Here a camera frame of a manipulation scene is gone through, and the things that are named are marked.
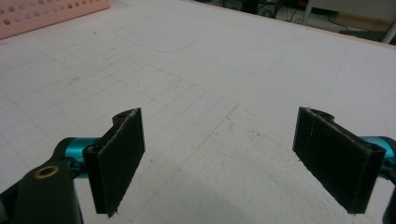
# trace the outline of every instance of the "blue anodized part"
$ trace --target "blue anodized part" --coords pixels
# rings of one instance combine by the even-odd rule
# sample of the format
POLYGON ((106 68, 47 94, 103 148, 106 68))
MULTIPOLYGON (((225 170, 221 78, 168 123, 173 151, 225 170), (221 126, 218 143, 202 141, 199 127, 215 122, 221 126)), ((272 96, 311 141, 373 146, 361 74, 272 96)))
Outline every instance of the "blue anodized part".
POLYGON ((372 143, 372 144, 375 144, 375 145, 378 145, 378 146, 384 148, 387 151, 385 153, 385 159, 395 158, 393 149, 390 147, 390 145, 387 143, 387 141, 385 141, 381 137, 364 136, 364 137, 361 137, 361 139, 365 142, 372 143))
POLYGON ((82 170, 84 170, 85 168, 85 161, 82 155, 82 150, 95 143, 98 139, 99 138, 75 138, 67 146, 64 157, 73 158, 76 163, 78 163, 78 166, 76 168, 75 166, 72 167, 69 161, 67 162, 71 170, 76 170, 77 173, 83 173, 80 175, 80 177, 87 177, 86 174, 82 172, 82 170))

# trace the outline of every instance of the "dust mark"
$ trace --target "dust mark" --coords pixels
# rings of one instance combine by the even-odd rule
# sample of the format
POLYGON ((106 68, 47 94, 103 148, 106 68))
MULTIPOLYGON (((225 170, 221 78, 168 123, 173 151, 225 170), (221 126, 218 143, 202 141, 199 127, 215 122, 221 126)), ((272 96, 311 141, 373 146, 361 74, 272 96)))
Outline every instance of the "dust mark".
POLYGON ((73 77, 71 81, 67 83, 67 85, 72 84, 73 82, 79 81, 79 77, 73 77))

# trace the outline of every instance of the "grid pattern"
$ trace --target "grid pattern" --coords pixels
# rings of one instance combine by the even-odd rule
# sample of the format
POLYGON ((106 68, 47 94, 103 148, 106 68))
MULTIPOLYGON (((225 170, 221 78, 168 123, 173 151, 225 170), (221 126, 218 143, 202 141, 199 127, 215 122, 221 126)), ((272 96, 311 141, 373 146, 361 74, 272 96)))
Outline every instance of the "grid pattern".
MULTIPOLYGON (((20 35, 1 46, 12 50, 0 55, 0 190, 46 161, 63 138, 102 136, 112 116, 142 107, 147 153, 135 178, 164 173, 147 195, 124 205, 136 215, 237 107, 62 26, 42 34, 20 35)), ((77 180, 76 187, 85 221, 106 221, 94 213, 87 181, 77 180)))

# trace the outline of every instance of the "black plastic mount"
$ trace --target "black plastic mount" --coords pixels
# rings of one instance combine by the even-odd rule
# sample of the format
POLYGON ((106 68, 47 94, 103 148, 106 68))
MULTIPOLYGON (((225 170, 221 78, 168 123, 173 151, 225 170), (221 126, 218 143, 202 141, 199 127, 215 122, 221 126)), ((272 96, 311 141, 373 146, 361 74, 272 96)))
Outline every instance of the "black plastic mount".
POLYGON ((293 150, 348 213, 362 214, 386 151, 364 142, 333 119, 330 114, 300 107, 293 150))

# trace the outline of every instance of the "hole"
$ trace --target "hole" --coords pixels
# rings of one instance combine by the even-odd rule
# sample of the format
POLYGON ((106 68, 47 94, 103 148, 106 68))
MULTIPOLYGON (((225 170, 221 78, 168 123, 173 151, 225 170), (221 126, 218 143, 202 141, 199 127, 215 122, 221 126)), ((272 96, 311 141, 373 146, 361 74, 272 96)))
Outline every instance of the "hole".
POLYGON ((56 173, 58 173, 58 171, 59 171, 58 166, 46 166, 46 167, 41 168, 35 172, 35 178, 36 179, 45 179, 47 177, 55 175, 56 173))

